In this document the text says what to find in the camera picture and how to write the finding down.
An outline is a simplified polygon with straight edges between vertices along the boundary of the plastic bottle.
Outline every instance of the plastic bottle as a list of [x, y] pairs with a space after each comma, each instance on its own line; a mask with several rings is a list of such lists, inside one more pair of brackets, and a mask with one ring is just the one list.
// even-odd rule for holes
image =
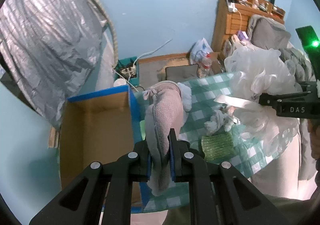
[[208, 76], [212, 61], [210, 58], [210, 53], [208, 53], [205, 57], [202, 58], [200, 62], [200, 67], [198, 69], [199, 78], [205, 78]]

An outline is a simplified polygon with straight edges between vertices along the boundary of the wooden baseboard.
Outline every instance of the wooden baseboard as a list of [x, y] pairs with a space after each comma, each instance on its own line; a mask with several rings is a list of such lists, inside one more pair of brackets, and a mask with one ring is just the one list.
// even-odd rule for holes
[[148, 62], [155, 62], [155, 61], [162, 61], [162, 60], [181, 59], [186, 57], [187, 57], [187, 53], [172, 53], [172, 54], [139, 59], [138, 62], [139, 64], [141, 64], [141, 63], [148, 63]]

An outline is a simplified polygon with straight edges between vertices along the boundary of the human hand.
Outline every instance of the human hand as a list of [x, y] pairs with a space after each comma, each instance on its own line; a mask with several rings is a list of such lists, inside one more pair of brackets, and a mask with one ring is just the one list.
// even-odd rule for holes
[[315, 126], [308, 119], [308, 131], [310, 133], [311, 156], [314, 159], [320, 158], [320, 125]]

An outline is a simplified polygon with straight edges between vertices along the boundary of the silver curtain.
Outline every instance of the silver curtain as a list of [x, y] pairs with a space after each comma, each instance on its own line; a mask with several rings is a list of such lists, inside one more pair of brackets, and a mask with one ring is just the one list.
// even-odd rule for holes
[[55, 128], [96, 66], [102, 27], [88, 0], [6, 0], [0, 52], [31, 106]]

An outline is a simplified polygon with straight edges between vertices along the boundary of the green sponge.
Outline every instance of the green sponge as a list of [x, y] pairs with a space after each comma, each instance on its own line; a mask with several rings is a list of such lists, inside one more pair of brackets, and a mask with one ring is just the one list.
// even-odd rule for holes
[[208, 162], [216, 162], [217, 160], [231, 158], [236, 155], [230, 133], [211, 137], [203, 136], [201, 138], [201, 146], [205, 154], [204, 159]]

